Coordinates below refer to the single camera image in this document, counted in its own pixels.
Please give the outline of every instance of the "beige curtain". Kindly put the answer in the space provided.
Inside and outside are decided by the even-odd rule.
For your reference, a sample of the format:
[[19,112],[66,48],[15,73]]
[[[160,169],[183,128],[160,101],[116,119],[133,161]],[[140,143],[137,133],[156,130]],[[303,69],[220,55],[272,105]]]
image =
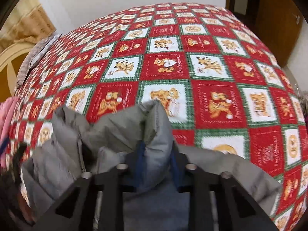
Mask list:
[[0,30],[0,53],[15,42],[35,44],[54,31],[38,0],[20,0]]

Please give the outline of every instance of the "bed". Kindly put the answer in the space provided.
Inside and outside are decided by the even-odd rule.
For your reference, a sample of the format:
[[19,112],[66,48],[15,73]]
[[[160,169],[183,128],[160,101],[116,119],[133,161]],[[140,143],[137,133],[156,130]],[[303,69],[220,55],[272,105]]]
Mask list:
[[306,209],[308,136],[290,81],[230,11],[197,3],[135,7],[61,36],[16,91],[6,160],[50,138],[60,105],[89,122],[160,100],[178,143],[239,155],[283,184],[271,218],[292,229]]

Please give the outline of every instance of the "gray puffer jacket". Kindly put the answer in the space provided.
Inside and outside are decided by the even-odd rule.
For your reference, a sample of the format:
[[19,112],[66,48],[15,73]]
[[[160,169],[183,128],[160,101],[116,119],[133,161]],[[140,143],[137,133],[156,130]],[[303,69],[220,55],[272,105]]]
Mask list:
[[[83,115],[66,107],[52,118],[53,134],[37,147],[22,167],[30,206],[36,216],[84,171],[102,173],[125,159],[138,141],[146,144],[146,168],[137,193],[124,195],[125,230],[186,230],[189,194],[176,192],[168,169],[172,127],[159,101],[137,104],[89,124]],[[232,154],[178,145],[207,172],[230,171],[269,214],[281,185],[249,161]]]

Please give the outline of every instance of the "metal bolt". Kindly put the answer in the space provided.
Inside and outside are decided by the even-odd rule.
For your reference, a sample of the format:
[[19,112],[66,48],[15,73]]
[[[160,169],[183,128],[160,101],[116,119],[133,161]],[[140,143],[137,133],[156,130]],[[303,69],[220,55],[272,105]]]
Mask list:
[[92,173],[91,172],[83,172],[81,177],[84,178],[84,179],[90,179],[92,177]]
[[125,170],[128,168],[128,165],[126,163],[119,163],[116,168],[119,170]]
[[196,164],[193,164],[193,163],[188,163],[188,164],[186,164],[186,169],[188,169],[188,170],[195,170],[195,169],[197,169],[197,165]]
[[229,179],[232,176],[232,174],[229,171],[222,172],[220,175],[224,179]]

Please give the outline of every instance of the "pink cloth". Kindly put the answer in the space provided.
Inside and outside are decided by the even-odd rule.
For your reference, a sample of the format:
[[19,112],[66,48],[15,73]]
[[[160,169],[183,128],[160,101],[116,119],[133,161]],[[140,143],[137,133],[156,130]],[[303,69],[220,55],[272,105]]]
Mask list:
[[[9,134],[10,124],[18,99],[18,96],[9,97],[0,105],[0,145]],[[5,153],[1,155],[0,165],[1,167],[5,166]]]

